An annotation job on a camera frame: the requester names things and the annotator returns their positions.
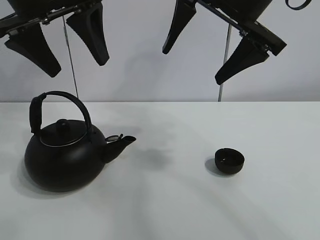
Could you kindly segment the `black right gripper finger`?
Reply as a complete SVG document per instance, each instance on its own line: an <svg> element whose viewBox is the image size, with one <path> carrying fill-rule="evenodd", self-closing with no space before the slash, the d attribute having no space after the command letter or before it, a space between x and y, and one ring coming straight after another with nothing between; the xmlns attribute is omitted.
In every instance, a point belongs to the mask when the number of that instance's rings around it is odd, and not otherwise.
<svg viewBox="0 0 320 240"><path fill-rule="evenodd" d="M216 83L222 85L239 72L263 63L268 58L268 51L263 48L261 44L245 36L242 38L230 58L216 73Z"/></svg>
<svg viewBox="0 0 320 240"><path fill-rule="evenodd" d="M168 54L180 33L197 13L197 0L176 0L170 29L162 47L162 53Z"/></svg>

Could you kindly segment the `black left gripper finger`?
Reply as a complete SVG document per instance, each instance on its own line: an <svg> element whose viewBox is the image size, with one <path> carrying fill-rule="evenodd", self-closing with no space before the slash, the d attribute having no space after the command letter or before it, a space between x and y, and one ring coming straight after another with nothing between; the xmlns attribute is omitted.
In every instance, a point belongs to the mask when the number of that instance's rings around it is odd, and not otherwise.
<svg viewBox="0 0 320 240"><path fill-rule="evenodd" d="M96 1L82 5L66 23L82 39L97 64L105 65L110 56L103 28L103 4Z"/></svg>
<svg viewBox="0 0 320 240"><path fill-rule="evenodd" d="M8 49L24 56L52 78L61 71L39 23L14 29L8 35L4 43Z"/></svg>

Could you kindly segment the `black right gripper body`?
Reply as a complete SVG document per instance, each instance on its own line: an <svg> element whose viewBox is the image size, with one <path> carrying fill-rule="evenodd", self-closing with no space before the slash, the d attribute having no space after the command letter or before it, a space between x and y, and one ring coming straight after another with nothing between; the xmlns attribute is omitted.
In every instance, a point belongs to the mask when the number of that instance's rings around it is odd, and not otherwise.
<svg viewBox="0 0 320 240"><path fill-rule="evenodd" d="M277 56L286 46L279 36L258 22L258 18L271 4L270 0L191 0L195 6L199 3L206 9L218 13L223 12L226 18L237 23L240 35L249 38L253 44L263 51L270 51Z"/></svg>

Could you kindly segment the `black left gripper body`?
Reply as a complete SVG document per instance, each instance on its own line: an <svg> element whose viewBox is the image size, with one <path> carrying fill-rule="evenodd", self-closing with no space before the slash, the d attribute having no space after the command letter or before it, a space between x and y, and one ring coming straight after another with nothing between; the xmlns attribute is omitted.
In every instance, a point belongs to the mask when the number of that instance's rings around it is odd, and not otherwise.
<svg viewBox="0 0 320 240"><path fill-rule="evenodd" d="M14 13L0 20L0 37L3 38L10 30L19 28L29 22L50 22L58 17L87 10L99 0L9 0Z"/></svg>

